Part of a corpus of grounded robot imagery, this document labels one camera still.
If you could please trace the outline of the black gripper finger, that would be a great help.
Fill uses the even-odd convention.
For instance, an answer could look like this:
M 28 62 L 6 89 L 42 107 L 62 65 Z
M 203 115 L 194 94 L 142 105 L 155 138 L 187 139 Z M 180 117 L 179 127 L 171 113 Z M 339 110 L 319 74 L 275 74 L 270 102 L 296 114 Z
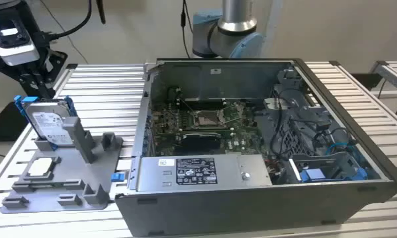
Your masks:
M 51 88 L 48 86 L 51 81 L 47 66 L 40 66 L 35 62 L 10 66 L 0 58 L 0 73 L 22 85 L 28 96 L 51 97 Z
M 46 60 L 46 85 L 50 97 L 55 97 L 56 91 L 54 89 L 54 83 L 64 67 L 68 54 L 62 51 L 50 50 L 48 58 Z

